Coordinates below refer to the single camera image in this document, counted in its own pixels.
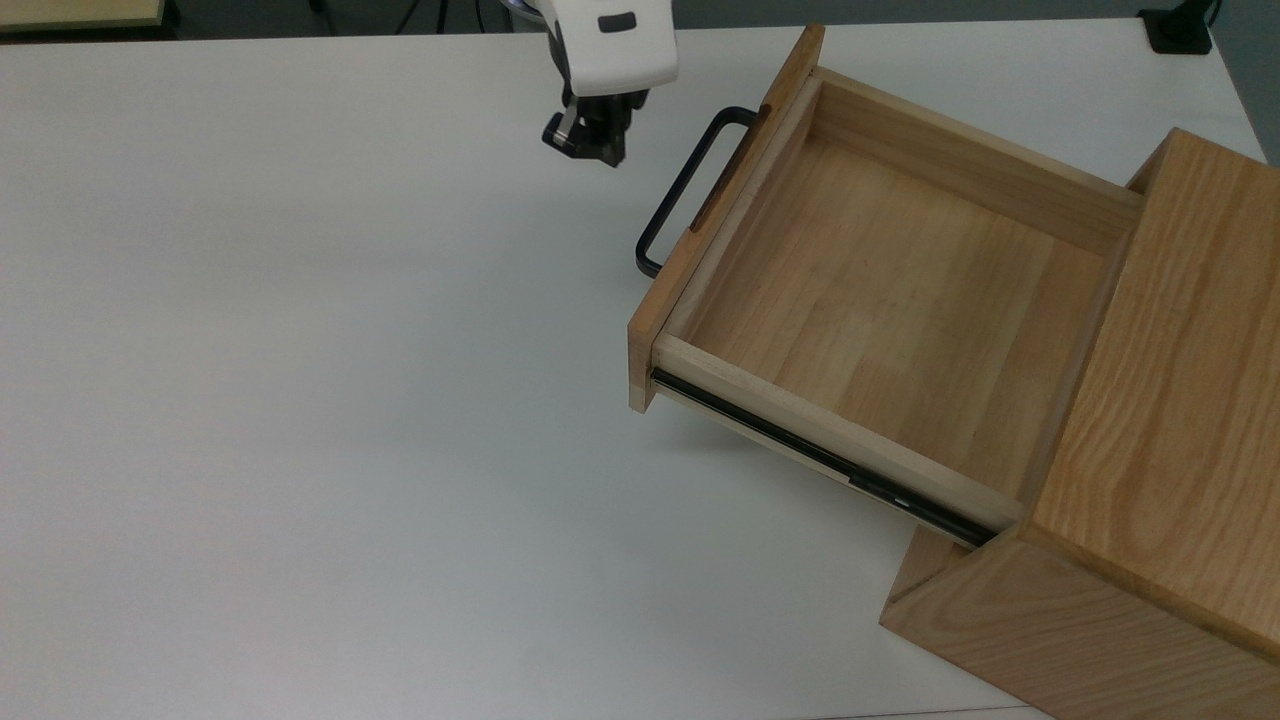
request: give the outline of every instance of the cabinet side panel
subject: cabinet side panel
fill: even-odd
[[[911,536],[911,544],[906,548],[902,564],[897,569],[897,578],[888,591],[888,603],[892,605],[902,600],[911,591],[936,578],[940,573],[951,568],[969,555],[969,550],[955,543],[951,538],[938,534],[928,528],[916,528]]]
[[[1002,536],[881,624],[1060,720],[1274,719],[1280,666]]]

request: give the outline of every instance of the black object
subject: black object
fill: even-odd
[[[1204,14],[1213,6],[1208,24]],[[1172,10],[1139,10],[1138,17],[1147,26],[1147,41],[1161,55],[1208,55],[1213,41],[1208,26],[1217,19],[1222,0],[1185,0]]]
[[[940,505],[923,495],[902,487],[897,482],[881,475],[879,473],[863,468],[861,465],[846,460],[823,447],[819,447],[805,438],[760,418],[728,402],[705,389],[682,380],[676,375],[658,368],[653,372],[653,382],[677,392],[689,400],[723,415],[746,428],[792,450],[809,460],[819,462],[849,478],[849,484],[864,493],[886,502],[916,520],[925,523],[938,530],[973,547],[982,547],[983,543],[996,537],[996,533],[960,515],[959,512]]]
[[[564,113],[556,113],[543,128],[543,142],[577,160],[600,160],[617,168],[627,156],[626,132],[631,127],[631,111],[644,108],[648,90],[620,95],[572,97],[568,86],[564,92],[570,101]],[[575,113],[570,122],[567,113]]]
[[[698,167],[703,163],[703,158],[712,149],[716,142],[716,137],[719,132],[731,124],[751,127],[755,122],[755,110],[748,110],[746,108],[724,108],[712,119],[712,124],[707,126],[707,131],[703,132],[703,137],[694,146],[694,152],[685,160],[685,167],[680,169],[680,174],[676,176],[676,182],[671,183],[671,190],[658,204],[658,209],[654,210],[653,218],[649,219],[649,224],[645,225],[644,232],[640,233],[640,241],[636,242],[636,266],[640,272],[649,275],[650,278],[657,278],[658,272],[662,270],[662,265],[649,258],[649,246],[653,245],[655,237],[658,237],[658,231],[662,229],[663,223],[667,222],[667,217],[676,208],[676,202],[680,200],[680,195],[685,192],[689,186],[689,181],[694,178],[694,173],[698,172]]]
[[[626,32],[628,29],[636,28],[636,14],[635,13],[618,13],[617,15],[600,15],[595,18],[595,24],[599,26],[600,32]]]

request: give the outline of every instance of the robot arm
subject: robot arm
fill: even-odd
[[[563,113],[543,141],[570,158],[612,167],[626,156],[631,111],[649,88],[676,79],[671,0],[525,0],[547,23],[564,78]]]

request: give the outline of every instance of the wooden cabinet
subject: wooden cabinet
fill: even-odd
[[[820,45],[632,318],[632,406],[931,525],[883,625],[1055,716],[1277,716],[1280,172],[1174,131],[1119,187]]]

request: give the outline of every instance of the white table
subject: white table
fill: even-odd
[[[626,407],[631,243],[797,33],[681,33],[617,170],[538,141],[538,36],[0,47],[0,716],[1019,705],[877,625],[908,520]],[[822,61],[1117,182],[1174,124],[1262,156],[1138,20]]]

